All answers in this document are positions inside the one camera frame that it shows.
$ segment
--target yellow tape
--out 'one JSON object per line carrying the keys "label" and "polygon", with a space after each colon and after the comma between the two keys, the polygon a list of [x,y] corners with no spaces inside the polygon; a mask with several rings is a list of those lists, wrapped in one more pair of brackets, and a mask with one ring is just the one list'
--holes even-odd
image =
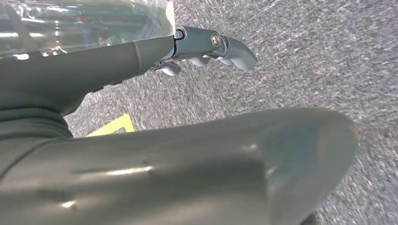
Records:
{"label": "yellow tape", "polygon": [[128,114],[115,119],[114,121],[106,124],[100,129],[92,132],[87,137],[102,136],[112,134],[120,129],[124,128],[126,132],[134,132],[134,126],[131,122],[131,118]]}

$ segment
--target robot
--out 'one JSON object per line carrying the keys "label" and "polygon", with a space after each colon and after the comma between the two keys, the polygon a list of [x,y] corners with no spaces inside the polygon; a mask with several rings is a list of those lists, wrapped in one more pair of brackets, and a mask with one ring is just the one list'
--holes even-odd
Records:
{"label": "robot", "polygon": [[237,39],[175,27],[167,0],[0,0],[0,224],[303,222],[355,159],[357,129],[338,112],[76,139],[63,119],[106,85],[211,59],[257,62]]}

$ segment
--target screw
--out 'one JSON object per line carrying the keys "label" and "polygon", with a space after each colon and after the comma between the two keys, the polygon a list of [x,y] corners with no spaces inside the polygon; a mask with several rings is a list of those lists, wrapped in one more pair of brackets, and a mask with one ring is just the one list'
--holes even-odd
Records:
{"label": "screw", "polygon": [[174,39],[183,39],[184,38],[184,33],[180,30],[177,30],[174,33]]}
{"label": "screw", "polygon": [[214,46],[214,47],[220,47],[221,46],[221,37],[220,37],[220,35],[218,35],[217,33],[213,33],[212,35],[211,35],[211,42],[212,42],[212,45]]}

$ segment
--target clear plastic wrap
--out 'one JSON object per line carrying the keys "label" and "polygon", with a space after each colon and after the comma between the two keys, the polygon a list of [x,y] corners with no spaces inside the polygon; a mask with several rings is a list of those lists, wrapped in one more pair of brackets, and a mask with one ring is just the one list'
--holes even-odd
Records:
{"label": "clear plastic wrap", "polygon": [[172,36],[172,0],[0,0],[0,57]]}

